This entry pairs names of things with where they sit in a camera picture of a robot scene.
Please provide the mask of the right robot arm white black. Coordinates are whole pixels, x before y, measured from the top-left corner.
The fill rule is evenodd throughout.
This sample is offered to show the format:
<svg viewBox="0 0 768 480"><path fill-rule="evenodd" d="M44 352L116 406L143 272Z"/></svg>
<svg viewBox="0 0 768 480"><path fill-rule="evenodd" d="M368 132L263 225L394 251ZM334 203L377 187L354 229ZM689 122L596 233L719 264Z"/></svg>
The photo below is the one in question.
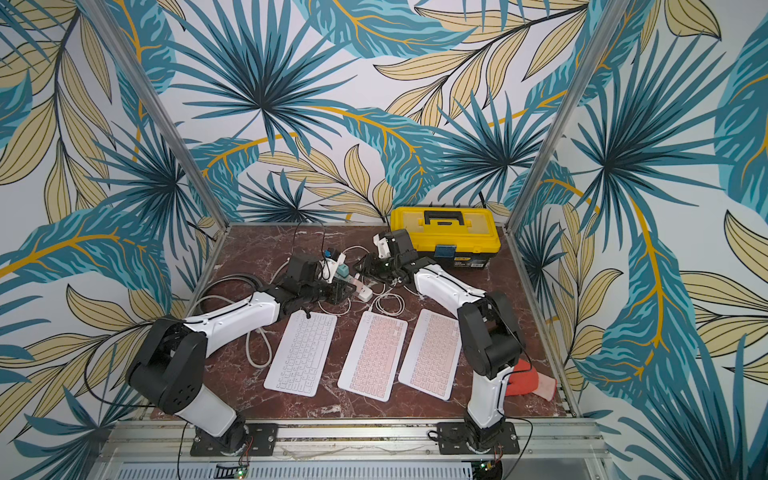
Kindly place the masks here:
<svg viewBox="0 0 768 480"><path fill-rule="evenodd" d="M499 444L506 416L508 381L525 352L518 317L506 295L475 288L422 257L409 233L373 237L375 251L355 264L363 276L391 286L410 285L458 320L462 351L473 369L472 393L464 416L465 442L477 453Z"/></svg>

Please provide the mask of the pink keyboard right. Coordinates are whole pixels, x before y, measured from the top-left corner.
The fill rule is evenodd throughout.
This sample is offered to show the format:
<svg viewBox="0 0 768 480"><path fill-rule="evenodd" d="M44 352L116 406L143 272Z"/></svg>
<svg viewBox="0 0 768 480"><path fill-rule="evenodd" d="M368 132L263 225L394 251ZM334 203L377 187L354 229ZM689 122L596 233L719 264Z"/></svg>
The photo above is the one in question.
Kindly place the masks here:
<svg viewBox="0 0 768 480"><path fill-rule="evenodd" d="M459 322L423 309L411 336L398 381L448 401L461 353Z"/></svg>

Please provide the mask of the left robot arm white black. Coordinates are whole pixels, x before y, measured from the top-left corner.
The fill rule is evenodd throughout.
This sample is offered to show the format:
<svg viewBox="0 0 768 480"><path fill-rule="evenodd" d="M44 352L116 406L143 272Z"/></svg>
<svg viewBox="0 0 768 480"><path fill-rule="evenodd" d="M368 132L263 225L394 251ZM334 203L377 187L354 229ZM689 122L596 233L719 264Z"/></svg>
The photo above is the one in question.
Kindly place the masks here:
<svg viewBox="0 0 768 480"><path fill-rule="evenodd" d="M207 358L257 328L297 311L307 313L317 302L341 303L354 291L354 285L336 276L334 266L296 255L276 282L243 300L182 320L165 316L154 321L125 380L163 413L184 419L234 451L245 438L245 423L204 385Z"/></svg>

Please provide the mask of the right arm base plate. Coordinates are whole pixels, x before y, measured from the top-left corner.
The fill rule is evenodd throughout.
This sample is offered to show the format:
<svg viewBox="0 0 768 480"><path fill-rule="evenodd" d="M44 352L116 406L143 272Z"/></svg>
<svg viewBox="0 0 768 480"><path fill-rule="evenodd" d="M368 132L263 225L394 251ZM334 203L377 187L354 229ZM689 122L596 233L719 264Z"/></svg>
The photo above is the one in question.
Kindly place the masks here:
<svg viewBox="0 0 768 480"><path fill-rule="evenodd" d="M511 455L521 450L514 425L505 421L484 429L472 421L438 422L434 432L442 455Z"/></svg>

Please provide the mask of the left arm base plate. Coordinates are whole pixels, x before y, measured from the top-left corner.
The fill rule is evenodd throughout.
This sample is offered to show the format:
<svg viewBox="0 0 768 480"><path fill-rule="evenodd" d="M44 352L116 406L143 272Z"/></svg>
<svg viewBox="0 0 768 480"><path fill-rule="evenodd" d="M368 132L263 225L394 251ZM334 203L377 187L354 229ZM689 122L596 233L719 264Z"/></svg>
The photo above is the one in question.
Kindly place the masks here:
<svg viewBox="0 0 768 480"><path fill-rule="evenodd" d="M253 456L273 454L277 440L276 423L243 423L236 421L221 437L214 437L201 428L195 428L190 450L193 457Z"/></svg>

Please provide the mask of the pink keyboard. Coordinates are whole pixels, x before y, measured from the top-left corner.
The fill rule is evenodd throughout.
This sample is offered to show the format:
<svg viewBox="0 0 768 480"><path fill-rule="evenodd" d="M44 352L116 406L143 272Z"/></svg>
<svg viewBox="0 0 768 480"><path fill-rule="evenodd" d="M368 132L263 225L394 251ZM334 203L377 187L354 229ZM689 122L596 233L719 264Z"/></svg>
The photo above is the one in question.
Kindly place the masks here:
<svg viewBox="0 0 768 480"><path fill-rule="evenodd" d="M370 311L363 313L342 368L338 387L387 402L408 323Z"/></svg>
<svg viewBox="0 0 768 480"><path fill-rule="evenodd" d="M398 381L448 401L461 353L459 322L423 309L411 336Z"/></svg>

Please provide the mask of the white power strip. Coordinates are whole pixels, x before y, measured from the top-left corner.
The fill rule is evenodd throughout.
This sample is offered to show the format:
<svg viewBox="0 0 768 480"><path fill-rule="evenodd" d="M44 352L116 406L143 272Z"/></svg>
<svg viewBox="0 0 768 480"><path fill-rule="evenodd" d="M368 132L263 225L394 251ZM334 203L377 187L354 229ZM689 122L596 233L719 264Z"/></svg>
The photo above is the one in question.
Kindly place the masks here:
<svg viewBox="0 0 768 480"><path fill-rule="evenodd" d="M358 287L355 292L357 298L362 302L368 302L373 297L373 291L366 286Z"/></svg>

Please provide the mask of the red work glove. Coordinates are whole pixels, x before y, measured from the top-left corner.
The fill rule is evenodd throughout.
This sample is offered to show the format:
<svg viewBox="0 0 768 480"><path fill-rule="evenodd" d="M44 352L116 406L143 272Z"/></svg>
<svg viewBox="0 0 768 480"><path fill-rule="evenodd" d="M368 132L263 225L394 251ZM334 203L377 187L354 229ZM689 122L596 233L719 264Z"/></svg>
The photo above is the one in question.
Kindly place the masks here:
<svg viewBox="0 0 768 480"><path fill-rule="evenodd" d="M506 397L536 395L551 401L557 389L557 381L539 373L528 361L521 359L508 377Z"/></svg>

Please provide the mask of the white wireless keyboard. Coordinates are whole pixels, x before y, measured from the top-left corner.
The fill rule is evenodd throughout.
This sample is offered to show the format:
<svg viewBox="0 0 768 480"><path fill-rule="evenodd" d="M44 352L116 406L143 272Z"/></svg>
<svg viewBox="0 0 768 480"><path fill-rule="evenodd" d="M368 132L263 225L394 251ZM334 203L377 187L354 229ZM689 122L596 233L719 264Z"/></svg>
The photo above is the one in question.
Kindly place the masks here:
<svg viewBox="0 0 768 480"><path fill-rule="evenodd" d="M297 311L288 320L264 388L314 397L324 370L337 317Z"/></svg>

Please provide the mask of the yellow black toolbox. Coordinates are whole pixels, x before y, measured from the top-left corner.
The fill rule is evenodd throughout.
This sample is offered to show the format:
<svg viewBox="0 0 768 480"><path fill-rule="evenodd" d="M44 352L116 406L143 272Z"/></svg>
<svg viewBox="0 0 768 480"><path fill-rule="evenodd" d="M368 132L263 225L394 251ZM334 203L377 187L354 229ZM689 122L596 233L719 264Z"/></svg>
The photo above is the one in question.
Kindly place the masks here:
<svg viewBox="0 0 768 480"><path fill-rule="evenodd" d="M399 207L392 230L408 232L421 257L445 268L485 268L501 250L493 214L485 208Z"/></svg>

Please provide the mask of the pink keyboard middle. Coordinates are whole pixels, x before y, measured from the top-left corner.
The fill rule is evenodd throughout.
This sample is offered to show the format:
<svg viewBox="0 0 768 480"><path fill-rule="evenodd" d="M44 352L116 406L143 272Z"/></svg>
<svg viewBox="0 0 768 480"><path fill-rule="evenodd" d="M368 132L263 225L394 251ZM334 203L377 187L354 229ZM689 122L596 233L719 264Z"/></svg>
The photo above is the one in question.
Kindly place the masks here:
<svg viewBox="0 0 768 480"><path fill-rule="evenodd" d="M342 368L338 387L387 402L408 323L370 311L363 313Z"/></svg>

